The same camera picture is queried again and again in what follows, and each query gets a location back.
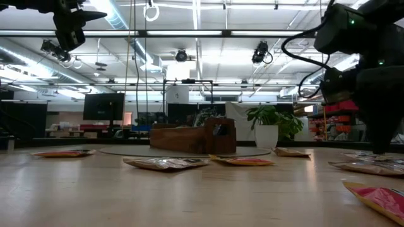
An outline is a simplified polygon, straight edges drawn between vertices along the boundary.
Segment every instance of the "green leaves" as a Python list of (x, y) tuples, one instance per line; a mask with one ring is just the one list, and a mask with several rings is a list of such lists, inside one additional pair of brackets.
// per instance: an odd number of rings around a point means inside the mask
[(251, 130), (254, 130), (257, 121), (261, 125), (277, 125), (279, 140), (291, 139), (291, 135), (303, 129), (303, 122), (301, 120), (293, 114), (277, 112), (273, 105), (260, 105), (259, 107), (248, 109), (246, 113), (247, 120), (252, 121)]

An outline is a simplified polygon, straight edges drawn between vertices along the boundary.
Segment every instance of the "white pot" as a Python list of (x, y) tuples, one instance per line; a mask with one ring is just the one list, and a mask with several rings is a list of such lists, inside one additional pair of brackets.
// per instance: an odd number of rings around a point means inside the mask
[(275, 148), (278, 142), (277, 125), (255, 125), (255, 143), (257, 148)]

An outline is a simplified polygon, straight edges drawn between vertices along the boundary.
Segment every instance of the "potted plant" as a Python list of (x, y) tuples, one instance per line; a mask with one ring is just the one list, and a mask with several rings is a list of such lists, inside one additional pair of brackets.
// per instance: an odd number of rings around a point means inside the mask
[(247, 110), (252, 121), (258, 148), (274, 148), (278, 140), (291, 139), (303, 129), (303, 123), (289, 113), (279, 113), (273, 105), (260, 105)]

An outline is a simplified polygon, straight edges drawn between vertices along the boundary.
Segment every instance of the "table surface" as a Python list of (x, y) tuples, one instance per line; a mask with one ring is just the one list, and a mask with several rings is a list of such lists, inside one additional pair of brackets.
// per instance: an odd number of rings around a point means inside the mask
[(347, 160), (341, 155), (346, 149), (297, 148), (312, 153), (311, 159), (268, 154), (261, 157), (275, 166), (211, 163), (174, 173), (138, 169), (111, 154), (28, 154), (106, 146), (0, 154), (1, 226), (396, 226), (359, 202), (342, 181), (404, 190), (403, 179), (329, 166), (328, 161)]

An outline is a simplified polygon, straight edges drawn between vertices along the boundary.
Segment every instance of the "monitor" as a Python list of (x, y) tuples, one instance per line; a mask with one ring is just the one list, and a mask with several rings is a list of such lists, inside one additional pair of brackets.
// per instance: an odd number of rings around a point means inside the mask
[(83, 120), (122, 120), (124, 93), (87, 94)]

